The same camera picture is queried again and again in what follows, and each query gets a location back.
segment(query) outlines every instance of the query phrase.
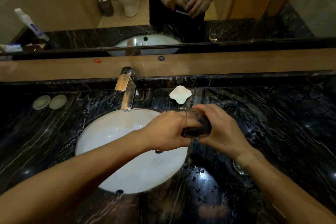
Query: mirror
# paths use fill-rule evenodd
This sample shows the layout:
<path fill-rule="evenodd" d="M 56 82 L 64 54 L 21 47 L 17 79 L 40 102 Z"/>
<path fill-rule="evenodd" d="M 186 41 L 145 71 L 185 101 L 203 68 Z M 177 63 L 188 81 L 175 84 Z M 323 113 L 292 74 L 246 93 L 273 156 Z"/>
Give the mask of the mirror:
<path fill-rule="evenodd" d="M 2 52 L 336 37 L 336 0 L 0 1 Z"/>

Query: white bottle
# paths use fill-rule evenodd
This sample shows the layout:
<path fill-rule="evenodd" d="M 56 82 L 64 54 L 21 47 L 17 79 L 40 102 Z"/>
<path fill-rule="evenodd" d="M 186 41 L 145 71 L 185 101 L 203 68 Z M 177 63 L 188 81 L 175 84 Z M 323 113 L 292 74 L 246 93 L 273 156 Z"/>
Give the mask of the white bottle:
<path fill-rule="evenodd" d="M 25 14 L 21 8 L 16 8 L 15 13 L 19 16 L 20 21 L 22 21 L 28 28 L 31 29 L 31 31 L 33 31 L 33 33 L 37 36 L 38 39 L 44 39 L 47 42 L 50 40 L 50 38 L 43 33 L 42 31 L 40 31 L 34 24 L 34 22 L 32 21 L 32 19 L 29 17 L 28 14 Z"/>

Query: beige floor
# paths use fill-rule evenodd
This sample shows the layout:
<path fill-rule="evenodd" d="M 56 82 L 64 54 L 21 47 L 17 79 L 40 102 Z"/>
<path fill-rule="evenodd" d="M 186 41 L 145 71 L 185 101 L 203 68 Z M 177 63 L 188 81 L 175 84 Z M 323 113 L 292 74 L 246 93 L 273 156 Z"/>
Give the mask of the beige floor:
<path fill-rule="evenodd" d="M 140 9 L 136 16 L 128 18 L 124 14 L 122 5 L 117 1 L 112 1 L 114 14 L 111 17 L 101 19 L 98 28 L 137 26 L 149 24 L 149 0 L 141 0 Z M 206 21 L 217 20 L 215 4 L 212 2 L 209 9 L 205 12 Z"/>

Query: sink basin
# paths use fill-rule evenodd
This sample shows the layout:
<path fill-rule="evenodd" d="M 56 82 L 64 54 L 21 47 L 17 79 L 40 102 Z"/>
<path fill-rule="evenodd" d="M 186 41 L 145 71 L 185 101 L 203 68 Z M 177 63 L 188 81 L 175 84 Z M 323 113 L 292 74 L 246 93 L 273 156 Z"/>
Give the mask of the sink basin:
<path fill-rule="evenodd" d="M 155 46 L 155 45 L 176 45 L 181 44 L 178 40 L 173 37 L 153 34 L 153 35 L 139 35 L 131 37 L 133 45 L 135 46 Z M 127 41 L 129 39 L 123 40 L 116 44 L 114 47 L 127 47 Z M 178 51 L 178 48 L 165 48 L 165 49 L 149 49 L 141 50 L 143 55 L 154 55 L 154 54 L 173 54 Z M 110 51 L 108 52 L 111 56 L 124 56 L 125 51 Z"/>
<path fill-rule="evenodd" d="M 132 130 L 143 128 L 159 114 L 148 109 L 110 112 L 84 129 L 77 141 L 75 154 L 82 154 L 114 141 Z M 145 152 L 117 170 L 99 187 L 111 192 L 122 190 L 124 193 L 149 190 L 172 177 L 184 164 L 186 156 L 187 147 L 160 154 L 154 150 Z"/>

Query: faucet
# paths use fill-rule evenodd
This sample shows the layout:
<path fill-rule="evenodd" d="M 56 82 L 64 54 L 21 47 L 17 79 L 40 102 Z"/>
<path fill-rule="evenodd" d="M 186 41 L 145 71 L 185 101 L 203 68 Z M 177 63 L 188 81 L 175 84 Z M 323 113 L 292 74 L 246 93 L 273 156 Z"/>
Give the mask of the faucet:
<path fill-rule="evenodd" d="M 132 46 L 137 46 L 142 44 L 137 44 L 137 39 L 130 38 L 127 40 L 127 48 L 125 50 L 125 56 L 139 56 L 141 55 L 141 50 L 133 49 Z"/>
<path fill-rule="evenodd" d="M 132 67 L 123 67 L 115 90 L 124 92 L 121 110 L 129 112 L 132 110 L 133 100 L 140 101 L 144 98 L 144 91 L 137 89 L 137 77 Z"/>

